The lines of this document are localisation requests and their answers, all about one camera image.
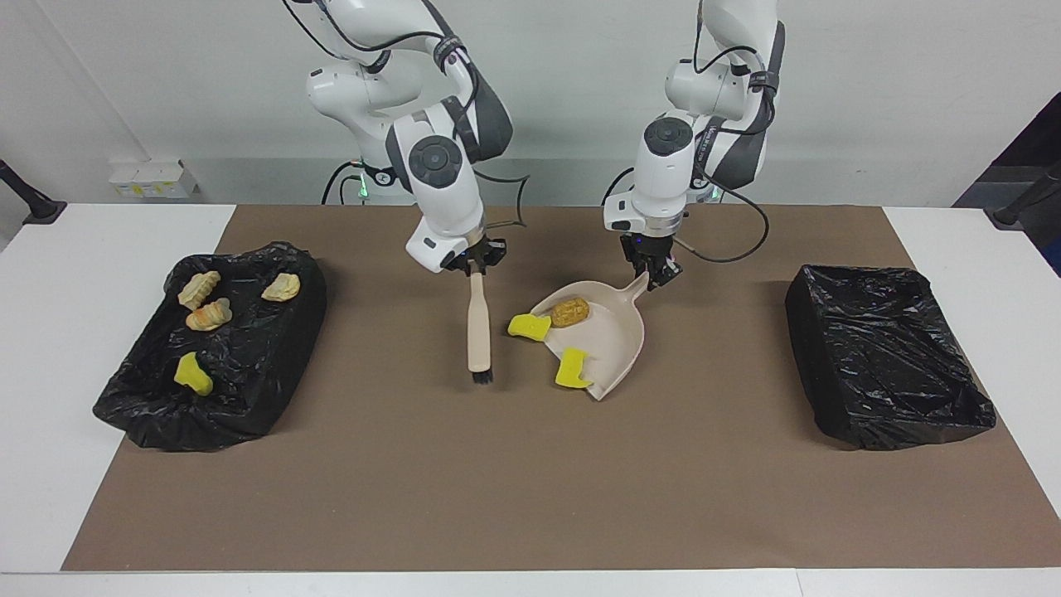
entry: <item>brush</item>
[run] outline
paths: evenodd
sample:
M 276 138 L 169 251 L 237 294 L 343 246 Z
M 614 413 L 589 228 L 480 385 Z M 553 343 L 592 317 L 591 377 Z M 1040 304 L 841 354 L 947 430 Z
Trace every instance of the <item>brush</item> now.
M 490 369 L 490 311 L 483 292 L 483 271 L 472 273 L 471 298 L 468 301 L 468 371 L 475 384 L 493 382 Z

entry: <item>brown mat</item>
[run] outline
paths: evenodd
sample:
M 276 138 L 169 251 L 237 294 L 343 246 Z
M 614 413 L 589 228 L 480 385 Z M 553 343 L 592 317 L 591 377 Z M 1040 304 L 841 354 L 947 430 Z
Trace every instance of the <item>brown mat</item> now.
M 701 249 L 759 233 L 750 209 L 693 211 L 682 235 Z M 629 280 L 597 209 L 528 208 L 532 227 L 504 230 L 510 253 L 487 277 L 497 382 L 480 388 L 464 276 L 404 252 L 415 208 L 241 206 L 219 251 L 285 239 L 329 279 L 294 401 L 272 436 L 218 454 L 123 442 L 64 569 L 1061 565 L 1061 524 L 1001 424 L 898 453 L 817 431 L 788 281 L 805 262 L 910 261 L 879 208 L 769 213 L 752 258 L 678 253 L 685 273 L 639 302 L 641 359 L 598 404 L 552 385 L 544 347 L 503 336 L 564 283 Z

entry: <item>table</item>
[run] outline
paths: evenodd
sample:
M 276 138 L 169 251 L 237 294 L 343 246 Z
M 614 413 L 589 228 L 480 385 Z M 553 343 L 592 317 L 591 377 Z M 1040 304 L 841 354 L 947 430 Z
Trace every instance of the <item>table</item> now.
M 160 297 L 159 271 L 211 251 L 231 206 L 71 205 L 0 252 L 0 593 L 1053 595 L 1061 569 L 414 574 L 56 573 L 122 434 L 89 406 Z M 1019 232 L 977 210 L 888 208 L 955 335 L 1057 510 L 1050 434 L 1061 281 Z M 127 261 L 106 259 L 132 254 Z

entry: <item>dustpan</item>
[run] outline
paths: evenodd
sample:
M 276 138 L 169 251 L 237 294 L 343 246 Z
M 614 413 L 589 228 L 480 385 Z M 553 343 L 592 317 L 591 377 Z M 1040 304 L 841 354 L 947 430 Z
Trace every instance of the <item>dustpan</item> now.
M 599 281 L 576 281 L 550 294 L 530 311 L 535 316 L 547 316 L 554 305 L 576 296 L 589 303 L 588 319 L 570 328 L 551 329 L 545 346 L 558 359 L 569 347 L 589 353 L 581 379 L 593 383 L 586 391 L 596 401 L 619 386 L 641 354 L 645 324 L 633 302 L 647 287 L 647 271 L 622 289 Z

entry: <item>black garbage bag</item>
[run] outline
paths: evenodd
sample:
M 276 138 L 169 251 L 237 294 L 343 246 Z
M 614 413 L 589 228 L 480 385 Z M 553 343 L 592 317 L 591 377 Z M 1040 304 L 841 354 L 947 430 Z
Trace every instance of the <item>black garbage bag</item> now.
M 221 282 L 206 302 L 227 297 L 232 321 L 193 332 L 177 294 L 193 274 L 211 269 Z M 281 271 L 298 275 L 298 294 L 286 303 L 263 301 L 262 291 Z M 163 451 L 214 451 L 268 434 L 298 386 L 324 321 L 325 279 L 316 261 L 288 242 L 242 254 L 192 254 L 173 267 L 164 291 L 92 412 L 137 445 Z M 177 362 L 192 352 L 213 381 L 208 397 L 173 381 Z
M 803 390 L 827 436 L 900 450 L 994 427 L 994 406 L 918 271 L 803 265 L 785 310 Z

